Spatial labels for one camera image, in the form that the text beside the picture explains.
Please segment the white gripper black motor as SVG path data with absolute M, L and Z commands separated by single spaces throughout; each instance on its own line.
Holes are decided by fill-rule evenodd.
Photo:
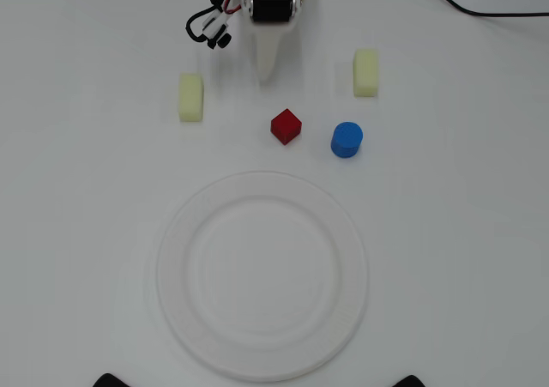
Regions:
M 299 16 L 305 0 L 227 0 L 227 18 L 242 15 L 252 26 L 256 47 L 256 75 L 260 83 L 271 77 L 281 41 L 282 26 L 291 25 Z

